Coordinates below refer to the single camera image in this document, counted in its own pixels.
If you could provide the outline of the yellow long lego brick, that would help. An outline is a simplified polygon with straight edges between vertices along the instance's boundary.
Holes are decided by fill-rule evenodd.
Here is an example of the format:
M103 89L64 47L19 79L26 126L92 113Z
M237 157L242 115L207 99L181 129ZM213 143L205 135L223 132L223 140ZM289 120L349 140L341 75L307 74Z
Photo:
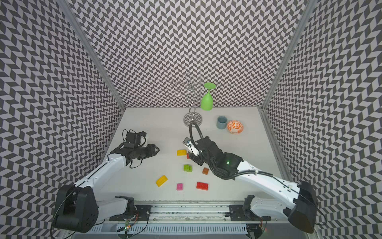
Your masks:
M156 181L156 185L158 186L158 187L161 187L164 183L166 183L168 181L168 178L165 176L165 175L163 175L163 176L161 176L157 181Z

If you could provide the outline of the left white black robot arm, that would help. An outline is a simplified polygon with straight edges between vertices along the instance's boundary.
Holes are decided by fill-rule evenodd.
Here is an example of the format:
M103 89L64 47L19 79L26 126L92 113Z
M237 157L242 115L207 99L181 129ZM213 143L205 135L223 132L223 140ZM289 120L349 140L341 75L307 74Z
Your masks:
M139 210L132 197L115 196L109 201L97 201L96 196L116 173L134 159L144 160L159 151L154 144L138 147L124 147L121 144L112 150L90 174L59 189L51 228L87 233L97 222L106 219L148 221L150 208Z

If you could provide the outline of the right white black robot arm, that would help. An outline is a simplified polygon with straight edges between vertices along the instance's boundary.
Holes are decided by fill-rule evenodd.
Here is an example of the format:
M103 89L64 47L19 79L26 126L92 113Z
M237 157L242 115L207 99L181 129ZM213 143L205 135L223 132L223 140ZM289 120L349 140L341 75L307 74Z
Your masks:
M274 198L269 203L263 203L249 195L243 205L248 219L281 217L305 233L314 232L318 200L311 184L290 182L262 171L238 155L222 152L208 136L197 141L187 137L183 144L192 154L191 160L200 166L207 164L216 177L245 181Z

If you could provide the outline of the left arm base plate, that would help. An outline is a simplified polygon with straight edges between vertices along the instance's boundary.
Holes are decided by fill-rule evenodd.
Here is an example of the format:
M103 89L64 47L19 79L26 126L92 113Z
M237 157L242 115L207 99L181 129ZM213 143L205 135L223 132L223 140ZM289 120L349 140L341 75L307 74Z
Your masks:
M150 218L151 205L136 205L132 208L127 208L125 212L110 217L109 221L145 221Z

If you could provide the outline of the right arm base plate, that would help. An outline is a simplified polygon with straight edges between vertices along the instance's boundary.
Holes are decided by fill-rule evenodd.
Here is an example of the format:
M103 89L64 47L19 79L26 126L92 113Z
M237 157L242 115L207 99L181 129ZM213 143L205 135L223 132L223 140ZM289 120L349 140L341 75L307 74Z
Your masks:
M249 207L245 207L244 205L230 205L229 206L229 215L230 219L233 222L244 222L244 221L270 221L271 217L269 216L257 216L254 214Z

